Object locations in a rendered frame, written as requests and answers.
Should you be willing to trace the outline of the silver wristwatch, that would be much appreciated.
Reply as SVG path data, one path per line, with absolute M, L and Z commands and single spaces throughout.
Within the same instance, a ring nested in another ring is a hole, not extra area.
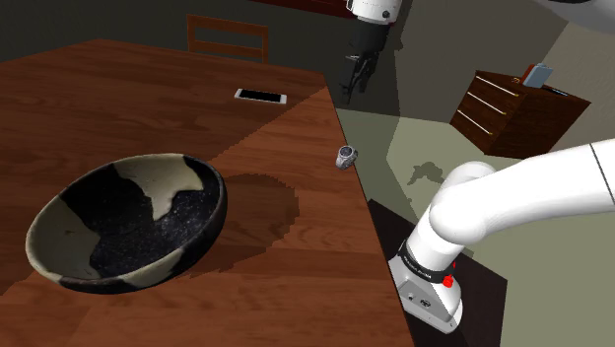
M 342 146 L 338 150 L 335 166 L 340 170 L 346 170 L 354 165 L 357 158 L 358 151 L 354 147 Z

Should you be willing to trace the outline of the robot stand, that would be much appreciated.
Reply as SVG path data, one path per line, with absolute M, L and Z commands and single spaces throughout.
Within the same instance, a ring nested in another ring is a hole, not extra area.
M 368 207 L 382 252 L 391 259 L 414 225 L 372 199 Z M 463 301 L 459 327 L 444 334 L 408 313 L 414 347 L 500 347 L 507 279 L 463 253 L 456 258 L 454 278 Z

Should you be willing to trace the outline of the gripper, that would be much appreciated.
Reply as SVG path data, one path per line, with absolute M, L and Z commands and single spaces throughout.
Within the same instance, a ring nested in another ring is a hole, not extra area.
M 352 48 L 355 55 L 347 55 L 340 71 L 340 87 L 346 104 L 350 102 L 357 74 L 357 86 L 363 93 L 370 78 L 376 71 L 378 57 L 385 46 L 389 34 L 389 25 L 380 25 L 358 21 L 352 37 Z M 365 59 L 360 69 L 360 57 Z

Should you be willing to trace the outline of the brown wooden table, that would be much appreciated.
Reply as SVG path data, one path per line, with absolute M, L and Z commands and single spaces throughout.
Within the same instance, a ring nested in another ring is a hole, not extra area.
M 286 104 L 235 98 L 237 89 Z M 324 77 L 95 39 L 0 63 L 0 347 L 413 347 Z M 186 274 L 97 296 L 35 273 L 35 214 L 147 153 L 210 162 L 225 228 Z

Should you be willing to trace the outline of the dark wooden chest of drawers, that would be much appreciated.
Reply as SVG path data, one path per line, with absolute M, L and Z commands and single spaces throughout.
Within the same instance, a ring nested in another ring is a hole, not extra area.
M 548 85 L 477 70 L 450 124 L 488 156 L 526 159 L 549 152 L 589 106 Z

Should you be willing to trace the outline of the brown wooden chair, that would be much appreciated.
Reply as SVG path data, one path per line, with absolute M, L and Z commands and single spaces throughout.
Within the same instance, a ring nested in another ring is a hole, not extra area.
M 268 63 L 269 31 L 266 26 L 187 14 L 186 28 L 187 49 L 189 52 L 214 52 L 241 57 L 259 58 L 262 63 Z M 227 33 L 259 36 L 261 39 L 261 46 L 257 48 L 199 40 L 196 38 L 196 30 L 199 28 Z

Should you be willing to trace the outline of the white smartphone with black screen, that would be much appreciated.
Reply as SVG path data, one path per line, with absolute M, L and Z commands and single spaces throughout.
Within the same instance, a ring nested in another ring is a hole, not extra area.
M 241 100 L 258 101 L 271 104 L 286 104 L 287 96 L 283 94 L 255 91 L 249 89 L 237 89 L 235 98 Z

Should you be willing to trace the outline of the black and beige bowl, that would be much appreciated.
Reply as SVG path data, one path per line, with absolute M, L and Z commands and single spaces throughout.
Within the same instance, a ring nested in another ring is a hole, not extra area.
M 164 283 L 198 262 L 223 229 L 226 185 L 182 154 L 141 155 L 79 177 L 36 215 L 25 239 L 32 268 L 99 295 Z

